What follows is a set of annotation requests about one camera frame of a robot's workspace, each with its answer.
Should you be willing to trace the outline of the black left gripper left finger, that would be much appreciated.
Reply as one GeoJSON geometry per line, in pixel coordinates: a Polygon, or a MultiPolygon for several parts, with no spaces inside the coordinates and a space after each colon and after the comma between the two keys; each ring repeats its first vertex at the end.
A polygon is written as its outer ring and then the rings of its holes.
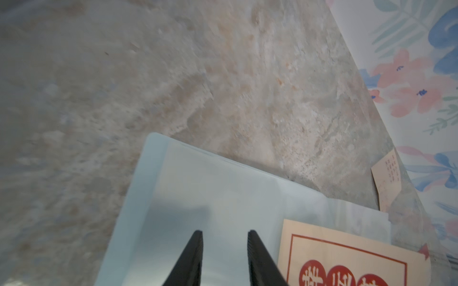
{"type": "Polygon", "coordinates": [[[163,286],[200,286],[203,232],[194,231],[163,286]]]}

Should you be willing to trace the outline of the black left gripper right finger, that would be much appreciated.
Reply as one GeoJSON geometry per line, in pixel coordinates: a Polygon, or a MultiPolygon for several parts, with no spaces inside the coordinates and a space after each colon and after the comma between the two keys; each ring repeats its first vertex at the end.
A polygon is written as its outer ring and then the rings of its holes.
{"type": "Polygon", "coordinates": [[[248,232],[248,264],[252,286],[287,286],[258,233],[248,232]]]}

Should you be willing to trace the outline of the cream card red circles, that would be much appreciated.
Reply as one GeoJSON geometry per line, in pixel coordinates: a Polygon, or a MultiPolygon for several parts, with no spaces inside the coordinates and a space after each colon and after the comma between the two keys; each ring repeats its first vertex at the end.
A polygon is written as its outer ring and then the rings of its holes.
{"type": "Polygon", "coordinates": [[[284,220],[278,268],[290,286],[427,286],[418,253],[328,228],[284,220]]]}

